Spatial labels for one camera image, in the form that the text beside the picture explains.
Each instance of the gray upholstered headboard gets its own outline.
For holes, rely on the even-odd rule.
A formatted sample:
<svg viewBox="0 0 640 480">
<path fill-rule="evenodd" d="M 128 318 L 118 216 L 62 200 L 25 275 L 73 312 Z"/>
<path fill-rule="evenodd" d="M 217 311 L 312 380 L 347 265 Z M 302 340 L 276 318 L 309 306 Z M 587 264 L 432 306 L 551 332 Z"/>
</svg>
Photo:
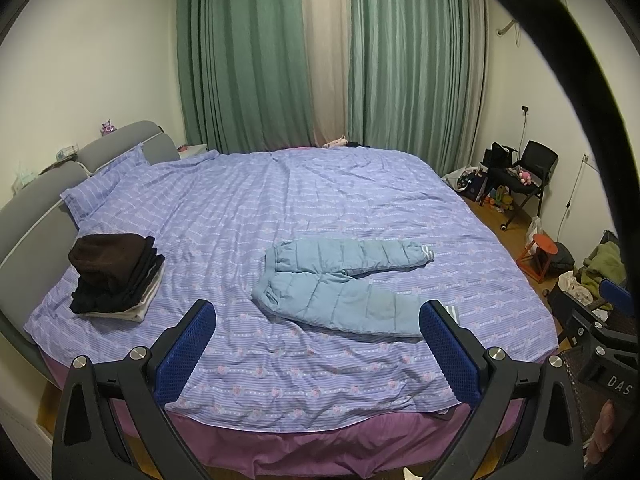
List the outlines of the gray upholstered headboard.
<svg viewBox="0 0 640 480">
<path fill-rule="evenodd" d="M 162 128 L 140 121 L 87 145 L 77 162 L 47 171 L 0 209 L 0 332 L 49 381 L 49 369 L 22 327 L 69 266 L 78 229 L 60 193 L 140 142 L 151 164 L 180 159 Z"/>
</svg>

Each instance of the folded clothes stack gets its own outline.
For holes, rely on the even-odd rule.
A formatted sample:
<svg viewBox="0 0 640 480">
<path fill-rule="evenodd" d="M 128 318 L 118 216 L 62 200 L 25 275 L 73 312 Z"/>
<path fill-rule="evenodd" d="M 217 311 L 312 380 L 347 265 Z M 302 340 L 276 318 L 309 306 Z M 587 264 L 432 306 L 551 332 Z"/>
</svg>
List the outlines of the folded clothes stack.
<svg viewBox="0 0 640 480">
<path fill-rule="evenodd" d="M 142 321 L 164 272 L 155 238 L 137 234 L 78 238 L 69 261 L 80 277 L 71 294 L 76 314 Z"/>
</svg>

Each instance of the toy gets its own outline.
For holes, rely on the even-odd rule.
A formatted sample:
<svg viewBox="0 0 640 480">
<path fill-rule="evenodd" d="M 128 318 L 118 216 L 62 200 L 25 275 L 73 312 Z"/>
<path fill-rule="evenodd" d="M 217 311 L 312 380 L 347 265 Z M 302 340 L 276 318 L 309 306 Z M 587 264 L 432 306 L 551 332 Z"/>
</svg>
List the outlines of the toy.
<svg viewBox="0 0 640 480">
<path fill-rule="evenodd" d="M 532 183 L 531 174 L 529 173 L 529 171 L 519 171 L 518 178 L 520 179 L 520 182 L 525 186 L 530 186 Z"/>
<path fill-rule="evenodd" d="M 498 186 L 495 190 L 495 201 L 500 203 L 502 202 L 502 197 L 507 194 L 508 190 L 506 186 Z"/>
<path fill-rule="evenodd" d="M 323 148 L 337 148 L 339 146 L 346 146 L 346 145 L 347 145 L 347 139 L 345 139 L 344 136 L 342 136 L 342 137 L 340 137 L 340 139 L 335 139 L 335 140 L 332 140 L 331 142 L 323 144 L 322 147 Z"/>
<path fill-rule="evenodd" d="M 114 132 L 116 130 L 117 128 L 113 126 L 113 124 L 111 124 L 111 120 L 109 119 L 107 122 L 102 123 L 102 127 L 100 128 L 100 133 L 104 137 L 105 135 L 110 134 L 111 132 Z"/>
<path fill-rule="evenodd" d="M 504 194 L 502 196 L 502 206 L 505 209 L 511 210 L 513 209 L 513 196 L 509 195 L 509 194 Z"/>
</svg>

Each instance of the pillow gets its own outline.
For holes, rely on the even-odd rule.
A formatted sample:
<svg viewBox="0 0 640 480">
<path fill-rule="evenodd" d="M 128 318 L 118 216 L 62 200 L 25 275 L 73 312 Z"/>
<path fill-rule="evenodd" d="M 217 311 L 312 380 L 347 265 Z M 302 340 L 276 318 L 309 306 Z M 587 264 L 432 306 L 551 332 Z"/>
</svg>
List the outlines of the pillow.
<svg viewBox="0 0 640 480">
<path fill-rule="evenodd" d="M 66 189 L 60 194 L 76 221 L 76 225 L 91 216 L 118 185 L 120 180 L 137 166 L 149 166 L 142 152 L 142 144 L 114 158 L 109 164 L 98 170 L 77 186 Z"/>
</svg>

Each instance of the green clothing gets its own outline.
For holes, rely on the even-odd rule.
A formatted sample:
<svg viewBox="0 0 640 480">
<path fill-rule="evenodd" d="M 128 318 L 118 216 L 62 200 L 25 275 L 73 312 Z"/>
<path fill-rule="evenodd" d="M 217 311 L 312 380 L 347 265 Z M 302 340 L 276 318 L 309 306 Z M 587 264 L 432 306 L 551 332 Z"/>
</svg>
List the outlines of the green clothing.
<svg viewBox="0 0 640 480">
<path fill-rule="evenodd" d="M 584 259 L 584 267 L 580 269 L 580 283 L 594 298 L 600 297 L 600 282 L 608 279 L 620 285 L 626 279 L 625 266 L 620 258 L 620 248 L 613 242 L 600 244 L 588 258 Z M 607 303 L 602 308 L 612 310 Z"/>
</svg>

